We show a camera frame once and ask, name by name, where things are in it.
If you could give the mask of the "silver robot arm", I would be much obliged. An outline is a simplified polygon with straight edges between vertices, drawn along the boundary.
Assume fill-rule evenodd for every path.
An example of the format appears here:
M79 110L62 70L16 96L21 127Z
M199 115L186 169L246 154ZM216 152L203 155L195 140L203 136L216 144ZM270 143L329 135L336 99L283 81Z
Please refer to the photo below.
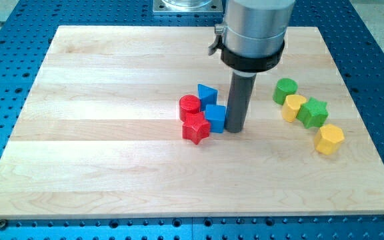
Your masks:
M278 64L295 0L228 0L223 22L215 25L208 54L246 73L268 71Z

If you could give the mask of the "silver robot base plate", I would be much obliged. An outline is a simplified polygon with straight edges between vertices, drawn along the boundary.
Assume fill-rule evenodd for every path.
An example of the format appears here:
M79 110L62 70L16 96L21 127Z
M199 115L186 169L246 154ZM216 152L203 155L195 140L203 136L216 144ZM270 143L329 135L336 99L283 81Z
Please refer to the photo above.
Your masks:
M222 13L222 0L153 0L154 14Z

